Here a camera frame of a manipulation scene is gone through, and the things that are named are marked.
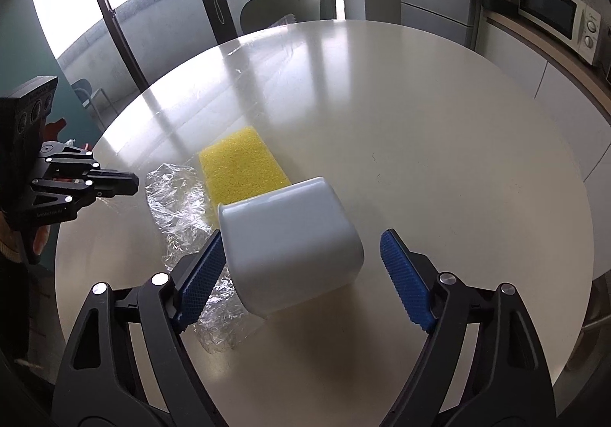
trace blue textured pad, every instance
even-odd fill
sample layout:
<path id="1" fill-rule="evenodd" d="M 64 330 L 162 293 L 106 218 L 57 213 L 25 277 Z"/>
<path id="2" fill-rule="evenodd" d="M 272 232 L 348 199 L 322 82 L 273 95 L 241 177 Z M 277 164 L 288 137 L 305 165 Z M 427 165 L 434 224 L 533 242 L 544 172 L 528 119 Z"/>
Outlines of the blue textured pad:
<path id="1" fill-rule="evenodd" d="M 221 236 L 217 236 L 204 253 L 199 265 L 191 272 L 181 292 L 178 293 L 180 308 L 176 309 L 173 323 L 181 332 L 188 325 L 197 322 L 224 266 L 223 241 Z"/>
<path id="2" fill-rule="evenodd" d="M 380 255 L 409 319 L 430 334 L 437 321 L 431 313 L 429 292 L 389 231 L 380 238 Z"/>

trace white microwave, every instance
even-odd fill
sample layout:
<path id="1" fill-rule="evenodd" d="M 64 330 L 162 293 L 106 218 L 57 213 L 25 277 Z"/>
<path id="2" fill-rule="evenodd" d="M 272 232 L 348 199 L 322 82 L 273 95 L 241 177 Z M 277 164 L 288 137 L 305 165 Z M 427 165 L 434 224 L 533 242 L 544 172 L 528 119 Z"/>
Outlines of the white microwave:
<path id="1" fill-rule="evenodd" d="M 590 65 L 597 61 L 598 38 L 603 29 L 601 15 L 581 0 L 520 0 L 518 12 L 556 36 Z"/>

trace white cup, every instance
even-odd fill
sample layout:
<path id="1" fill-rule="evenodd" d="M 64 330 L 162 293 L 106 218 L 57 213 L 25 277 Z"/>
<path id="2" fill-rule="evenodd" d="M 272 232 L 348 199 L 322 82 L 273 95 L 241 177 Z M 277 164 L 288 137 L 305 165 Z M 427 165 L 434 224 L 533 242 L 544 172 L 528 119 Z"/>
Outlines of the white cup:
<path id="1" fill-rule="evenodd" d="M 235 290 L 261 317 L 351 283 L 363 265 L 359 234 L 322 177 L 219 205 L 218 217 Z"/>

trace round white table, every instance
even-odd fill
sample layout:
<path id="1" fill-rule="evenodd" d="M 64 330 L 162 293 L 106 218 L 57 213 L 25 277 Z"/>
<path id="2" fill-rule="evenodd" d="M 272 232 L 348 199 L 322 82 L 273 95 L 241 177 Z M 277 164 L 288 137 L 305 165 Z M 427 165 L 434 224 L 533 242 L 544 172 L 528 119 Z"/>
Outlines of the round white table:
<path id="1" fill-rule="evenodd" d="M 577 338 L 590 293 L 592 220 L 571 152 L 537 103 L 492 63 L 408 27 L 362 21 L 283 26 L 228 42 L 162 77 L 94 148 L 136 172 L 133 197 L 98 201 L 62 226 L 56 290 L 66 338 L 91 286 L 142 284 L 163 270 L 146 173 L 185 163 L 252 125 L 296 183 L 323 176 L 363 241 L 356 282 L 274 314 L 226 353 L 183 341 L 229 425 L 374 426 L 425 340 L 380 260 L 394 227 L 439 271 L 495 289 L 514 283 L 552 380 Z M 470 326 L 446 406 L 459 400 Z M 163 405 L 137 326 L 149 400 Z"/>

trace teal wall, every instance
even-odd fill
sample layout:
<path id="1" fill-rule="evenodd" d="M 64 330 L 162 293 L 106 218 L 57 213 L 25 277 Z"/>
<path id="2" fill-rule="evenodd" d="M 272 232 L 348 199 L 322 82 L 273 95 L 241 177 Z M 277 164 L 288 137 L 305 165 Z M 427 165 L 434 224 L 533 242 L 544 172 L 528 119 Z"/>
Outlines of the teal wall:
<path id="1" fill-rule="evenodd" d="M 78 8 L 58 5 L 59 8 Z M 76 144 L 94 144 L 102 135 L 82 107 L 63 75 L 42 31 L 33 0 L 0 0 L 0 94 L 10 92 L 35 76 L 57 76 L 53 110 L 47 122 L 65 118 L 68 125 L 61 141 L 74 138 Z"/>

